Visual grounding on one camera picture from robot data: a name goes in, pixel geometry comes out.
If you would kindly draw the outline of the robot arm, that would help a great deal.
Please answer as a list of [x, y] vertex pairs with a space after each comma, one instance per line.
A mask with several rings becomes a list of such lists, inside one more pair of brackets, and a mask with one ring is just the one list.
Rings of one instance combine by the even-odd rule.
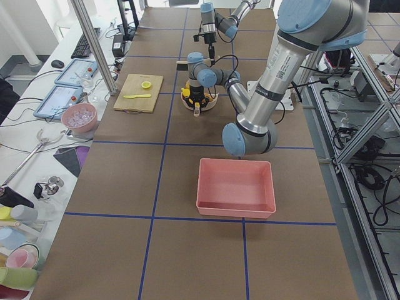
[[231, 43], [236, 37], [241, 20], [258, 3], [260, 1], [241, 1], [240, 5], [228, 17], [216, 12], [211, 2], [204, 2], [200, 5], [201, 23], [199, 31], [193, 36], [193, 39], [198, 42], [200, 37], [204, 38], [204, 43], [208, 46], [211, 65], [216, 63], [214, 43], [217, 41], [217, 36], [225, 43]]
[[224, 86], [237, 110], [222, 141], [233, 156], [262, 154], [278, 140], [270, 117], [308, 54], [361, 44], [366, 37], [369, 1], [283, 1], [277, 18], [277, 45], [252, 94], [236, 71], [209, 67], [200, 52], [187, 57], [190, 92]]

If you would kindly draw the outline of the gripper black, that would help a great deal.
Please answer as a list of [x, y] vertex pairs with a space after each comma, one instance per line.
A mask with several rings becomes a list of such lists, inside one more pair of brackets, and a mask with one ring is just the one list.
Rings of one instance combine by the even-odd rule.
[[216, 33], [215, 32], [205, 32], [203, 34], [204, 42], [208, 45], [208, 53], [211, 65], [215, 64], [215, 49], [213, 44], [216, 42]]
[[205, 96], [203, 87], [190, 87], [190, 96], [184, 98], [184, 104], [188, 108], [206, 108], [209, 98]]

